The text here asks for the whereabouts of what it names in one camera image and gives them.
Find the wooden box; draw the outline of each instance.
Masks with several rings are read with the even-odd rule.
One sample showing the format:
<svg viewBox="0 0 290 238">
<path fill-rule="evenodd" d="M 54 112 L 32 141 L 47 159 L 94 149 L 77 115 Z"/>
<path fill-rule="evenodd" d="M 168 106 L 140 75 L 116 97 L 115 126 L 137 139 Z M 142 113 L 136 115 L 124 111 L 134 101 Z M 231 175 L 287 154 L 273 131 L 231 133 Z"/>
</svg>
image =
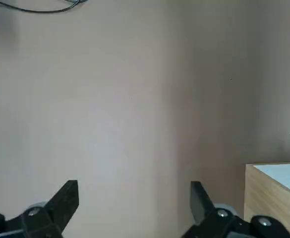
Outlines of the wooden box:
<svg viewBox="0 0 290 238">
<path fill-rule="evenodd" d="M 290 163 L 246 165 L 244 219 L 255 215 L 274 217 L 290 231 Z"/>
</svg>

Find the beige wall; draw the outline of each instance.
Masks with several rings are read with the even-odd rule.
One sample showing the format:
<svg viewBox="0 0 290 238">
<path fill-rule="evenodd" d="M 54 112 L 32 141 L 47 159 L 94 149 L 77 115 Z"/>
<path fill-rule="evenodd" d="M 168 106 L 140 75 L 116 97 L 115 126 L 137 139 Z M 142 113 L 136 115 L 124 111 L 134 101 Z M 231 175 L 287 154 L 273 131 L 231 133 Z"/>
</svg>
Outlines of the beige wall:
<svg viewBox="0 0 290 238">
<path fill-rule="evenodd" d="M 8 217 L 78 179 L 66 237 L 179 237 L 190 180 L 242 212 L 244 164 L 289 160 L 290 1 L 0 8 Z"/>
</svg>

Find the black cable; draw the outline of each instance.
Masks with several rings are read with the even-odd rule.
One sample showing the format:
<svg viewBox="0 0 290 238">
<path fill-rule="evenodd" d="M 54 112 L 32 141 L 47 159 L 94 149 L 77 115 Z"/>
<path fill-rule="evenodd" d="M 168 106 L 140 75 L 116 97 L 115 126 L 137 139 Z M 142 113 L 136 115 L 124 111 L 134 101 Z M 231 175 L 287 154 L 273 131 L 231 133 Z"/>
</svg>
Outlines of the black cable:
<svg viewBox="0 0 290 238">
<path fill-rule="evenodd" d="M 0 5 L 11 8 L 11 9 L 15 9 L 18 11 L 23 11 L 23 12 L 28 12 L 28 13 L 44 13 L 44 14 L 51 14 L 51 13 L 60 13 L 60 12 L 64 12 L 64 11 L 68 11 L 72 8 L 74 8 L 75 6 L 79 5 L 80 3 L 86 2 L 87 0 L 65 0 L 68 1 L 70 3 L 72 3 L 71 6 L 63 8 L 63 9 L 59 9 L 59 10 L 48 10 L 48 11 L 41 11 L 41 10 L 30 10 L 30 9 L 24 9 L 24 8 L 19 8 L 17 6 L 13 6 L 7 3 L 4 3 L 2 1 L 0 1 Z"/>
</svg>

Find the white box top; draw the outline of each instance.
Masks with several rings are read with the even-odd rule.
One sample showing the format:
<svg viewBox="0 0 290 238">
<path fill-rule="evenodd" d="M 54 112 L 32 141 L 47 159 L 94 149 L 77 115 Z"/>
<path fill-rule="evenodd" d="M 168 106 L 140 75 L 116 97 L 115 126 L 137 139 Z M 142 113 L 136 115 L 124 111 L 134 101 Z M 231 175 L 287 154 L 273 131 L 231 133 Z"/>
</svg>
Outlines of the white box top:
<svg viewBox="0 0 290 238">
<path fill-rule="evenodd" d="M 254 167 L 290 189 L 290 164 L 254 165 Z"/>
</svg>

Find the light wood panel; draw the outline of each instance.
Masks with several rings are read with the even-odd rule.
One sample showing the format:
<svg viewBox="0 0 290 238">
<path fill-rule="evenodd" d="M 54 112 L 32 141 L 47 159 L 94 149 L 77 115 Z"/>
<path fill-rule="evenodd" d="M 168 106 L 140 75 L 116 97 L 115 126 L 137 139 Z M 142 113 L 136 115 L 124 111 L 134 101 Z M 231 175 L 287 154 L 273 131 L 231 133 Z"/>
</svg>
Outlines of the light wood panel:
<svg viewBox="0 0 290 238">
<path fill-rule="evenodd" d="M 290 231 L 290 190 L 261 172 L 246 165 L 244 219 L 255 215 L 271 216 Z"/>
</svg>

